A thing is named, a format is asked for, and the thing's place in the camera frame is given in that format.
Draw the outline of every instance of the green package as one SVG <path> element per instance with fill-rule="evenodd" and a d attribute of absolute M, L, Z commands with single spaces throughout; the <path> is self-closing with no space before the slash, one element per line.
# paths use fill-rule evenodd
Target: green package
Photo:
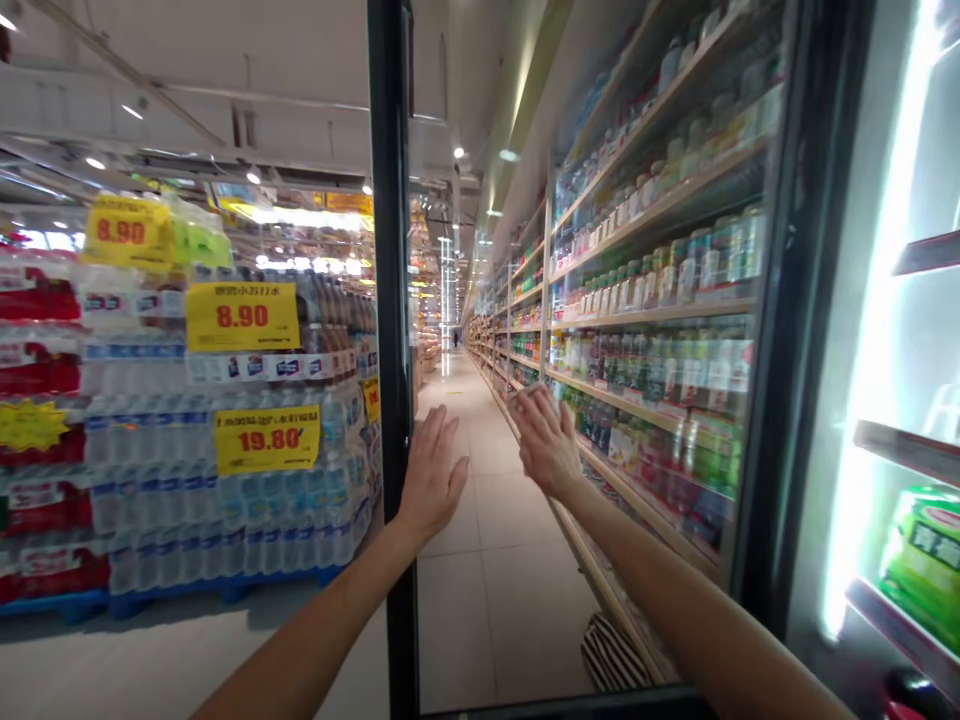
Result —
<path fill-rule="evenodd" d="M 880 590 L 960 653 L 960 493 L 903 492 L 884 550 Z"/>

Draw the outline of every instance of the floor tile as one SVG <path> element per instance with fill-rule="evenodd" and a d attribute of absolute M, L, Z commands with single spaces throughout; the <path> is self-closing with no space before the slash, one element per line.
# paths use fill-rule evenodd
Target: floor tile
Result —
<path fill-rule="evenodd" d="M 496 704 L 480 553 L 420 560 L 417 585 L 420 711 Z"/>
<path fill-rule="evenodd" d="M 593 692 L 580 641 L 598 610 L 565 541 L 482 553 L 500 704 Z"/>
<path fill-rule="evenodd" d="M 460 505 L 450 524 L 441 530 L 420 552 L 420 557 L 476 552 L 480 549 L 480 529 L 477 525 L 477 503 L 473 480 L 467 480 L 460 497 Z"/>
<path fill-rule="evenodd" d="M 478 474 L 474 491 L 484 550 L 563 540 L 546 498 L 530 478 Z"/>

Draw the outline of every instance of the yellow starburst sign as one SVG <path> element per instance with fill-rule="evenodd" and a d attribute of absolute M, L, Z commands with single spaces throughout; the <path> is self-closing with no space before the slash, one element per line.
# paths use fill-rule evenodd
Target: yellow starburst sign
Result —
<path fill-rule="evenodd" d="M 30 448 L 49 450 L 68 432 L 64 424 L 66 410 L 58 410 L 52 402 L 36 405 L 33 400 L 22 403 L 0 403 L 0 445 L 9 445 L 17 452 Z"/>

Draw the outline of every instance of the striped fabric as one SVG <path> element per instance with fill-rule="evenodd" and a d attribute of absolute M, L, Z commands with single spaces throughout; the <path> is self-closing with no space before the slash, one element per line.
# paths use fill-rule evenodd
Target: striped fabric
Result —
<path fill-rule="evenodd" d="M 599 692 L 621 692 L 650 685 L 650 675 L 630 640 L 602 613 L 594 613 L 590 618 L 580 653 Z"/>

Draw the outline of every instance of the yellow sign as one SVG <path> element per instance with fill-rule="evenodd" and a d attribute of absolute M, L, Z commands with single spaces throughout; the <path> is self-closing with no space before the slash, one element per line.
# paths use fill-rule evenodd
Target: yellow sign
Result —
<path fill-rule="evenodd" d="M 156 200 L 100 195 L 87 218 L 82 259 L 168 272 L 174 260 L 170 208 Z"/>
<path fill-rule="evenodd" d="M 380 379 L 370 378 L 363 381 L 363 399 L 367 404 L 367 422 L 380 419 Z"/>
<path fill-rule="evenodd" d="M 320 450 L 320 407 L 220 410 L 213 440 L 217 474 L 302 470 Z"/>
<path fill-rule="evenodd" d="M 30 448 L 49 450 L 60 443 L 68 432 L 64 424 L 66 410 L 57 410 L 52 402 L 34 405 L 25 400 L 18 405 L 0 403 L 0 445 L 9 445 L 17 452 Z"/>
<path fill-rule="evenodd" d="M 300 347 L 293 283 L 196 283 L 187 290 L 190 352 Z"/>

